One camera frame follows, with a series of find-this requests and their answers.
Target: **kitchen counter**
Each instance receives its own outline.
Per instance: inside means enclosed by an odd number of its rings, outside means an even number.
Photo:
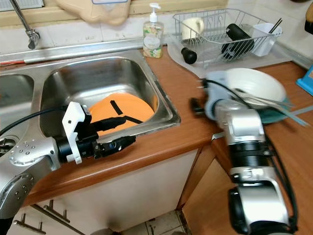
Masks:
[[[298,110],[313,105],[313,97],[295,84],[304,75],[303,69],[287,62],[258,69],[278,79]],[[298,115],[313,125],[313,111]],[[299,235],[313,234],[313,126],[302,127],[290,118],[265,126],[265,132],[274,143],[290,178],[299,210]],[[228,173],[231,167],[224,138],[213,140],[212,148],[217,160]],[[290,211],[288,200],[285,202]]]
[[[164,50],[161,59],[147,58],[148,64],[163,89],[177,108],[180,126],[137,137],[136,143],[120,153],[83,163],[64,164],[40,180],[30,192],[24,205],[75,191],[107,179],[140,169],[208,144],[220,129],[207,118],[198,118],[189,108],[189,98],[203,94],[197,77],[170,59]]]
[[[50,199],[71,191],[85,188],[118,175],[140,169],[153,163],[171,158],[178,154],[197,149],[211,142],[213,134],[221,132],[215,122],[206,117],[196,117],[189,108],[189,98],[201,97],[204,92],[198,89],[197,77],[170,59],[166,50],[161,59],[147,58],[152,71],[159,79],[163,89],[177,108],[181,117],[180,126],[168,128],[156,133],[140,136],[132,146],[118,154],[103,159],[85,159],[82,164],[64,164],[59,170],[52,172],[39,181],[25,201],[25,206]],[[287,94],[295,109],[313,105],[312,97],[296,86],[295,81],[302,77],[305,70],[292,62],[268,66],[259,69],[277,78],[286,88]],[[313,112],[300,115],[305,121],[313,124]],[[278,151],[290,171],[291,181],[302,179],[310,172],[310,146],[313,145],[312,127],[301,127],[290,119],[271,124],[266,131],[273,139]],[[289,141],[297,139],[298,144]],[[224,140],[213,141],[218,160],[224,169],[230,168]],[[306,180],[299,180],[302,189],[312,186],[312,173]]]

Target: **sink basin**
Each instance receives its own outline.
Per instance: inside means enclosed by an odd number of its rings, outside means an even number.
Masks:
[[[141,124],[101,136],[99,142],[142,135],[180,123],[176,109],[138,50],[7,70],[1,73],[0,84],[0,128],[30,113],[59,108],[71,101],[89,108],[113,93],[137,96],[154,114]],[[21,142],[64,136],[63,115],[64,112],[55,111],[34,117],[4,136],[16,136]]]
[[[149,104],[155,114],[137,126],[100,137],[102,140],[140,135],[180,122],[179,115],[143,57],[134,52],[65,64],[54,70],[43,85],[41,110],[60,107],[71,101],[89,108],[113,93],[135,95]],[[40,128],[45,136],[64,136],[63,115],[62,112],[53,112],[40,117]]]
[[[21,74],[0,76],[0,130],[29,115],[34,91],[31,77]],[[0,156],[5,145],[14,145],[26,131],[28,122],[23,122],[0,136]]]

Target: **teal plate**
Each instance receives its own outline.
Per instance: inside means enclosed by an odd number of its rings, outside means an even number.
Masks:
[[[283,102],[288,103],[290,101],[287,97]],[[290,111],[290,107],[284,106],[284,108]],[[272,108],[259,109],[257,111],[261,117],[261,121],[263,124],[270,124],[270,123],[278,122],[286,118],[286,115]]]

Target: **floor tile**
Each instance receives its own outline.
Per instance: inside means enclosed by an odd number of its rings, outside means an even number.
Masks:
[[[149,220],[146,224],[149,235],[161,235],[180,226],[180,222],[175,211],[171,211],[153,220]]]
[[[184,230],[182,226],[179,226],[178,228],[174,228],[170,231],[167,231],[165,233],[162,233],[162,235],[184,235]]]
[[[184,216],[183,216],[182,211],[176,210],[175,213],[176,213],[176,215],[177,215],[177,218],[178,218],[178,220],[179,220],[180,225],[183,225],[186,221],[185,221],[185,219],[184,219]]]
[[[122,235],[148,235],[146,224],[142,223],[125,230],[122,232]]]

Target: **dish drying rack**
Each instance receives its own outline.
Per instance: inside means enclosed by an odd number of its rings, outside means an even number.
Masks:
[[[198,33],[183,23],[184,20],[200,17],[204,23],[204,30]],[[179,13],[173,16],[175,21],[175,35],[184,47],[197,53],[196,64],[202,63],[203,68],[213,63],[228,63],[238,59],[244,59],[247,54],[256,51],[268,37],[278,37],[281,33],[264,35],[249,39],[232,41],[226,33],[226,28],[231,23],[239,26],[249,36],[252,35],[255,24],[266,23],[266,21],[238,9],[218,9],[211,11]],[[182,28],[190,29],[189,39],[182,39]]]

